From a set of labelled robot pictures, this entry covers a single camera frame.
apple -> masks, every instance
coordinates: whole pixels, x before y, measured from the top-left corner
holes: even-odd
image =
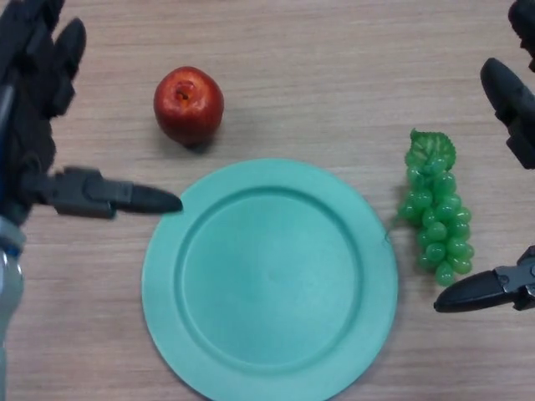
[[[154,94],[154,113],[161,130],[186,147],[213,140],[223,109],[223,93],[216,81],[194,67],[168,73]]]

green plate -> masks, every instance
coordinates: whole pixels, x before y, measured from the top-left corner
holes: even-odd
[[[351,187],[253,160],[196,182],[145,257],[145,319],[175,373],[216,401],[324,401],[374,361],[397,303],[391,245]]]

wood grain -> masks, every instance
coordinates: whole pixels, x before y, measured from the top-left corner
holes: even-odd
[[[475,271],[532,244],[532,172],[505,146],[479,70],[497,57],[535,82],[501,0],[67,0],[88,29],[69,114],[53,124],[56,166],[180,193],[232,162],[283,156],[358,189],[389,224],[413,127],[454,140],[472,208]],[[203,156],[155,127],[152,95],[171,69],[195,65],[226,96],[220,139]],[[202,399],[167,369],[140,309],[140,269],[155,218],[113,223],[35,210],[25,226],[27,286],[8,334],[12,401]],[[446,316],[415,272],[413,235],[393,231],[400,270],[395,330],[340,401],[533,399],[530,312]]]

grapes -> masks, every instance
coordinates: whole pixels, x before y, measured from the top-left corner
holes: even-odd
[[[446,170],[446,167],[446,159],[431,158],[431,160],[425,164],[423,171],[427,175],[439,175]]]
[[[471,261],[449,256],[448,263],[450,263],[453,271],[456,273],[467,274],[471,272]]]
[[[407,169],[407,178],[410,182],[410,186],[415,189],[422,189],[425,187],[425,177],[420,173],[420,170],[416,167],[409,167]]]
[[[461,238],[450,238],[446,244],[446,250],[449,255],[454,257],[466,257],[469,255],[470,251],[468,244],[464,242]]]
[[[471,220],[471,212],[466,207],[462,207],[457,212],[456,218],[459,221],[464,221],[465,223],[469,223]]]
[[[447,261],[442,262],[436,268],[435,279],[443,287],[448,287],[455,282],[453,269]]]
[[[435,242],[427,246],[425,255],[430,261],[437,263],[446,257],[446,247],[440,242]]]
[[[424,227],[429,227],[433,223],[438,222],[438,219],[435,216],[435,211],[431,209],[430,207],[425,209],[424,215],[421,218],[421,222],[424,225]]]
[[[453,194],[456,189],[457,183],[452,173],[442,173],[433,182],[433,194],[436,196]]]
[[[466,244],[466,254],[465,254],[465,258],[470,260],[474,257],[474,247],[470,244]]]
[[[428,245],[430,245],[433,241],[429,238],[429,235],[427,234],[427,230],[421,230],[418,233],[418,245],[422,249],[426,249]]]
[[[412,204],[417,210],[423,211],[433,203],[433,194],[430,190],[419,190],[413,193]]]
[[[450,286],[455,274],[471,272],[474,248],[471,236],[471,212],[456,193],[455,148],[442,133],[411,133],[411,149],[405,156],[410,184],[398,217],[417,230],[421,249],[418,265],[434,273],[436,282]]]
[[[435,209],[435,217],[438,221],[449,221],[455,217],[455,214],[454,206],[447,201],[442,201]]]
[[[460,220],[451,221],[448,225],[448,232],[451,236],[461,238],[462,240],[467,240],[470,238],[470,226],[468,223]]]
[[[427,236],[431,241],[443,241],[448,235],[448,230],[440,222],[433,223],[427,229]]]
[[[418,216],[418,210],[412,205],[410,202],[406,202],[404,205],[402,205],[398,213],[400,217],[403,217],[406,220],[412,220],[415,219]]]

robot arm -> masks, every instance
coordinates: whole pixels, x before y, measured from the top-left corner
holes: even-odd
[[[23,295],[21,226],[33,205],[103,219],[116,211],[164,214],[182,208],[170,192],[107,180],[93,168],[49,174],[56,153],[50,121],[65,114],[74,98],[86,41],[77,18],[53,41],[63,5],[64,0],[11,0],[0,16],[0,401],[6,397],[4,338]]]
[[[535,2],[517,0],[509,21],[531,57],[535,57]],[[535,72],[535,60],[529,65]],[[481,69],[481,83],[496,117],[507,128],[507,146],[525,169],[535,169],[535,97],[505,64],[489,58]],[[467,277],[448,287],[436,300],[438,312],[469,312],[504,303],[518,311],[535,307],[535,246],[530,246],[516,266]]]

